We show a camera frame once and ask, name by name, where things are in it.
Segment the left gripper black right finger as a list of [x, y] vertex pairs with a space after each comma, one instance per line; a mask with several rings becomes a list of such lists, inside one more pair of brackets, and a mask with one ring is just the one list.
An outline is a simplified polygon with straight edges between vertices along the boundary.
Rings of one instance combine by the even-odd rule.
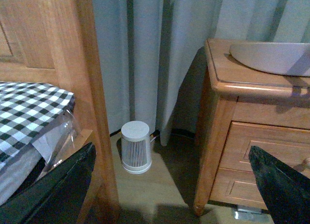
[[310, 179], [258, 146], [251, 146], [248, 157], [273, 222], [308, 224]]

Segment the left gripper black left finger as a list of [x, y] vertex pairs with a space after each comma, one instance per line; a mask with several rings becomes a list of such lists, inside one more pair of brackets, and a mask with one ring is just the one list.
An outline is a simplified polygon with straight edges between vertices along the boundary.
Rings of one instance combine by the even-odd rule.
[[2, 224], [74, 224], [96, 160], [88, 143], [32, 186], [0, 207]]

